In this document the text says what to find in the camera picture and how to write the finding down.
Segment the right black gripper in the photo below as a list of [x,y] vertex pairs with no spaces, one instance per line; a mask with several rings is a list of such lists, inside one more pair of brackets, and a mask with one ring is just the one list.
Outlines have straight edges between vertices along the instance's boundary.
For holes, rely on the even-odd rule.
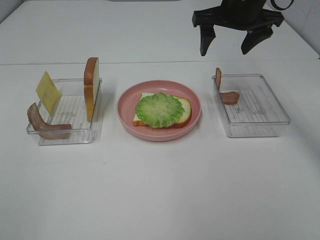
[[200,27],[200,55],[205,56],[216,34],[214,25],[247,31],[241,51],[246,55],[252,48],[270,38],[284,16],[279,11],[264,9],[264,0],[223,0],[219,6],[193,12],[192,24]]

